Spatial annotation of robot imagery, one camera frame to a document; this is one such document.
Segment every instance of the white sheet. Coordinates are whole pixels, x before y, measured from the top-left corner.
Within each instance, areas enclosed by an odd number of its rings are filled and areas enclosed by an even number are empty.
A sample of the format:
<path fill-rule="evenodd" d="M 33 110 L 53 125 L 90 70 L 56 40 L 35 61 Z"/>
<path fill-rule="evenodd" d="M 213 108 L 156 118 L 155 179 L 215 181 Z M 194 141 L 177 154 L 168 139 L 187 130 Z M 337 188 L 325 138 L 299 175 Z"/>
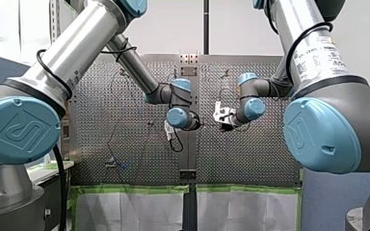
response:
<path fill-rule="evenodd" d="M 176 231 L 182 194 L 83 194 L 76 231 Z M 297 194 L 199 192 L 199 231 L 296 231 Z"/>

